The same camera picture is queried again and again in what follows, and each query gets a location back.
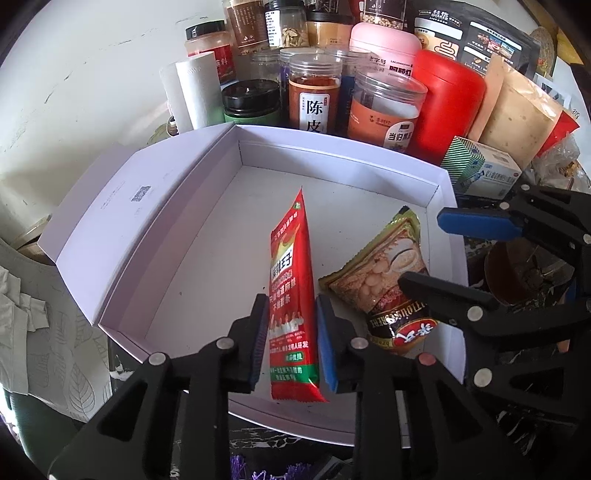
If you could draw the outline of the brown nut snack packet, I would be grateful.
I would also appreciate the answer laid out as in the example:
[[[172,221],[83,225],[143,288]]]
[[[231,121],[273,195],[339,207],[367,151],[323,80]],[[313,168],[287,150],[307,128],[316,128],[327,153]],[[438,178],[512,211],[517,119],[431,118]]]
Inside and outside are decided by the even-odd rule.
[[[420,241],[420,220],[405,206],[353,259],[318,280],[365,314],[370,341],[397,355],[409,353],[438,327],[426,304],[399,285],[405,273],[428,273]]]

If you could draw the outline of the red snack sachet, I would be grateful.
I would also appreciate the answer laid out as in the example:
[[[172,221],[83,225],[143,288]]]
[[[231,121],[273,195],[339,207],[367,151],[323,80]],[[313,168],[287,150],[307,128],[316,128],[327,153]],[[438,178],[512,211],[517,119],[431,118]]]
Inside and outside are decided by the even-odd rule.
[[[270,233],[270,394],[324,403],[318,367],[315,283],[304,193]]]

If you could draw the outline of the clear plastic bag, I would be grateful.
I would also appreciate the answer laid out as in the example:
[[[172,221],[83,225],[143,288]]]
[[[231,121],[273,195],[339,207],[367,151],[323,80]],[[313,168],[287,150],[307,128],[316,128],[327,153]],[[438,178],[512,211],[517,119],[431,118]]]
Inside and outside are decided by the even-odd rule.
[[[580,150],[572,134],[553,145],[532,163],[539,186],[589,194],[590,178],[579,162]]]

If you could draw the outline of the red foil bag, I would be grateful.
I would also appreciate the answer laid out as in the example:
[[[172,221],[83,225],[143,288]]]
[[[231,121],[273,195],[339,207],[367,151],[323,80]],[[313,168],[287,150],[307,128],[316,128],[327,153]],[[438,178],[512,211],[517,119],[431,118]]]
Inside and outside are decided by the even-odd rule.
[[[563,110],[550,135],[540,148],[537,156],[541,157],[551,147],[562,141],[578,128],[579,125],[577,121],[567,111]]]

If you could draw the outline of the green white medicine box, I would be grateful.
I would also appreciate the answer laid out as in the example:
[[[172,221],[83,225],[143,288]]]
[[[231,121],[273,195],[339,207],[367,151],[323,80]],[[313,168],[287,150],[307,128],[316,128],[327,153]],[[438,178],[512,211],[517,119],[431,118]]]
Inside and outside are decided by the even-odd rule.
[[[492,200],[504,199],[522,174],[509,154],[462,137],[453,139],[441,167],[458,195]]]

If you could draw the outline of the red cylindrical canister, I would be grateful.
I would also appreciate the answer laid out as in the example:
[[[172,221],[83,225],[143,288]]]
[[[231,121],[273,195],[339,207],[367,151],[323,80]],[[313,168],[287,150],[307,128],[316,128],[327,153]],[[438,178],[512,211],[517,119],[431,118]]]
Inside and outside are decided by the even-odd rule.
[[[471,129],[486,83],[474,70],[429,50],[415,56],[412,77],[428,92],[407,153],[440,165],[453,139],[466,136]]]

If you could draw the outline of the grey cloth on chair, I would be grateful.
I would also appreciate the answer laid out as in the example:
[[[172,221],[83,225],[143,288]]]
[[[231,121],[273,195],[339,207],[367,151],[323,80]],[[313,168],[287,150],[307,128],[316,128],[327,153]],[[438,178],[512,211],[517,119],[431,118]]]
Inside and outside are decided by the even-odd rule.
[[[27,335],[49,327],[46,302],[23,293],[21,279],[4,267],[0,298],[1,386],[27,394]]]

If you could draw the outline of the orange label clear jar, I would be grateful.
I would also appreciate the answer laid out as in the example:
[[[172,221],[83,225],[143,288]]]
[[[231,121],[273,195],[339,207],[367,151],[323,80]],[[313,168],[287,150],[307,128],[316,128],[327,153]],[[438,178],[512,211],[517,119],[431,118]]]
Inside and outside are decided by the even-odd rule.
[[[349,112],[349,139],[404,153],[428,89],[418,80],[393,71],[356,71]]]

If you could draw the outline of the pink lidded jar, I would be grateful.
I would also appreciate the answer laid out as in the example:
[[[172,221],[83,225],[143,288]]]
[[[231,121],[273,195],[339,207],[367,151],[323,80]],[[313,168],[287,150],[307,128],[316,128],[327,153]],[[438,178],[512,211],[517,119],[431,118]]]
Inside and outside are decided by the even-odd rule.
[[[403,30],[360,22],[353,26],[349,48],[370,53],[370,63],[381,71],[411,76],[422,49],[417,36]]]

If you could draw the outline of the tall jar maroon label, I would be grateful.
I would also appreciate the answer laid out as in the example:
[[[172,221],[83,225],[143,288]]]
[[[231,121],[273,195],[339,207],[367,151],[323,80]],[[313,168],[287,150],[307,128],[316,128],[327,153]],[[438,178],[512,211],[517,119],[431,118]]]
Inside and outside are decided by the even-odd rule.
[[[404,30],[407,0],[366,0],[363,2],[361,20],[392,29]]]

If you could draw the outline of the dried peel jar white label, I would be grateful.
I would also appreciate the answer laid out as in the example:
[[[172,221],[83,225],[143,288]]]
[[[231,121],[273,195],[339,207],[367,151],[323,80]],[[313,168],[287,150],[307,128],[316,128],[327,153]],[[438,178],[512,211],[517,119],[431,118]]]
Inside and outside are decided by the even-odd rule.
[[[332,134],[337,120],[342,64],[328,54],[298,54],[288,62],[290,127]]]

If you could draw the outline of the tan jar black lid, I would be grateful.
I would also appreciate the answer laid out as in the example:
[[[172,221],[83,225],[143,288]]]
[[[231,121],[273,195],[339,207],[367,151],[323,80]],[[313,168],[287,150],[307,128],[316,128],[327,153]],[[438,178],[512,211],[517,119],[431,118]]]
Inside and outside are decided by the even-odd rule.
[[[308,11],[308,46],[348,46],[353,17],[332,12]]]

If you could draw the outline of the green jar black lid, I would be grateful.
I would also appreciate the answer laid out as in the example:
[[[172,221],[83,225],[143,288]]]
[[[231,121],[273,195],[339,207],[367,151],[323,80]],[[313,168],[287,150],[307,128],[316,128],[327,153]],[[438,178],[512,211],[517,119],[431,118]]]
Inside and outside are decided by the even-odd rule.
[[[235,82],[221,91],[224,120],[235,124],[279,126],[280,84],[267,79]]]

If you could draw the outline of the clear jar sliced herbs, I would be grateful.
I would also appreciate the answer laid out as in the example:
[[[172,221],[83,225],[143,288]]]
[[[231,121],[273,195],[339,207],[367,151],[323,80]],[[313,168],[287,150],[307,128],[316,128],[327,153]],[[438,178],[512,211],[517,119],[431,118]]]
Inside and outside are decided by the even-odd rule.
[[[269,1],[264,7],[264,18],[270,49],[310,46],[303,1]]]

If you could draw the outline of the brown powder tall jar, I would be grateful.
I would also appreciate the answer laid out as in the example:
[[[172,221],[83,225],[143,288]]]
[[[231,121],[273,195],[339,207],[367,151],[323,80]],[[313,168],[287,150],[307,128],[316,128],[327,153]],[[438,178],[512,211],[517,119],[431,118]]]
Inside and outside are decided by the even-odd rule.
[[[263,1],[228,0],[222,5],[240,56],[269,48]]]

